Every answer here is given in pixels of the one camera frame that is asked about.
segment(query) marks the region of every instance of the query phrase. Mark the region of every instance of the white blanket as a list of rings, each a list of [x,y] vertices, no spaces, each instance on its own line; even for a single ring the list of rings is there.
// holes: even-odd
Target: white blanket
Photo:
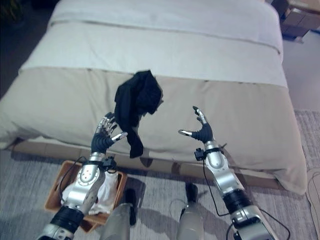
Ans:
[[[239,39],[283,52],[278,14],[257,0],[62,0],[49,26],[70,20]]]
[[[178,3],[172,5],[164,0],[157,1],[168,4],[169,10],[165,11],[161,4],[150,7],[152,3],[156,4],[154,1],[148,1],[141,7],[137,7],[139,4],[134,1],[136,8],[129,8],[123,7],[123,0],[112,3],[63,0],[52,15],[48,32],[21,69],[54,67],[123,73],[151,69],[156,76],[287,87],[279,54],[282,53],[282,41],[277,14],[261,2],[246,0],[230,7],[229,1],[232,0],[212,1],[219,3],[215,3],[216,6],[205,0],[197,1],[198,11],[191,10],[195,3],[186,4],[190,8],[180,9]],[[147,6],[151,8],[150,14],[157,11],[153,14],[157,21],[143,15]],[[196,15],[200,13],[199,8],[206,9],[205,6],[211,9],[212,14],[206,10],[207,17]],[[188,24],[182,17],[188,11],[193,24]],[[129,21],[129,16],[135,27],[125,27],[124,24],[129,23],[123,21]],[[253,20],[245,21],[247,16]],[[222,19],[224,23],[211,26],[209,17],[213,23]],[[108,21],[112,24],[97,24]],[[239,21],[242,21],[240,28],[237,26]],[[266,27],[258,24],[265,21],[268,22]],[[137,27],[138,22],[140,26],[148,23],[153,27]],[[159,30],[165,26],[171,29],[176,26],[175,29],[180,31]],[[196,28],[199,28],[199,33],[195,33]],[[214,36],[203,34],[209,30]]]

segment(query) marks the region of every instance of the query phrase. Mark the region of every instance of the mattress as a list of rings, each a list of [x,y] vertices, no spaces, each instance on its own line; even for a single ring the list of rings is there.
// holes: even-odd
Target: mattress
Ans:
[[[261,16],[268,16],[266,21],[277,20],[269,6],[258,8],[265,9]],[[16,138],[38,137],[89,147],[100,118],[115,109],[118,86],[133,73],[151,69],[164,102],[140,121],[145,158],[195,163],[193,152],[201,143],[178,130],[200,128],[192,110],[197,106],[218,142],[227,143],[232,168],[272,176],[298,194],[306,191],[306,163],[281,66],[282,46],[275,41],[281,36],[278,22],[266,40],[256,24],[253,35],[226,35],[218,26],[212,35],[183,25],[106,23],[111,20],[95,14],[82,14],[94,21],[81,20],[70,9],[55,10],[48,32],[0,101],[1,148]],[[241,4],[236,9],[241,13]],[[128,155],[129,150],[123,140],[109,151]]]

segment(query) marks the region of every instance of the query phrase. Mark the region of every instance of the robotic arm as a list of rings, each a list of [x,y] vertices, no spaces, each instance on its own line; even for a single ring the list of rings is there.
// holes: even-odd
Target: robotic arm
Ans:
[[[237,229],[235,240],[278,240],[275,232],[244,191],[237,176],[230,171],[228,160],[220,149],[212,129],[201,110],[193,107],[197,120],[201,122],[200,131],[179,130],[184,136],[203,142],[204,149],[198,148],[195,157],[205,160],[207,168],[214,176],[215,185],[230,213],[233,226]]]
[[[113,157],[106,158],[106,150],[127,136],[126,132],[110,137],[117,125],[115,115],[107,113],[99,122],[91,142],[89,160],[83,163],[73,189],[63,206],[47,224],[37,240],[72,240],[81,221],[95,203],[99,188],[105,180],[105,171],[114,169]]]

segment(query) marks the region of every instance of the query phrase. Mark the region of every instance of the floor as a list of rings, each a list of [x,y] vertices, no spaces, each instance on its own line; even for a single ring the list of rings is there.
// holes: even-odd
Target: floor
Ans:
[[[320,112],[320,34],[308,32],[302,44],[283,41],[283,51],[293,108]]]

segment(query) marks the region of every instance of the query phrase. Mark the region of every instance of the brown basket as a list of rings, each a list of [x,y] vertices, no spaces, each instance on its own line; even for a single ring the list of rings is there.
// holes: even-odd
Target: brown basket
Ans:
[[[56,176],[54,184],[50,190],[49,196],[44,204],[44,209],[50,212],[58,212],[61,207],[61,199],[59,194],[59,183],[68,169],[74,164],[74,161],[66,160],[63,162],[60,172]],[[61,190],[63,191],[68,185],[73,183],[76,180],[78,171],[81,169],[81,163],[76,163],[74,167],[69,171],[69,173],[65,176],[63,183],[61,185]],[[122,198],[124,188],[127,181],[127,175],[123,172],[118,172],[118,183],[116,186],[116,195],[115,202],[112,209],[115,209],[118,206],[120,199]],[[109,214],[107,213],[99,213],[96,215],[86,215],[82,220],[80,227],[84,232],[89,233],[94,230],[96,227],[100,225],[104,225],[106,223]]]

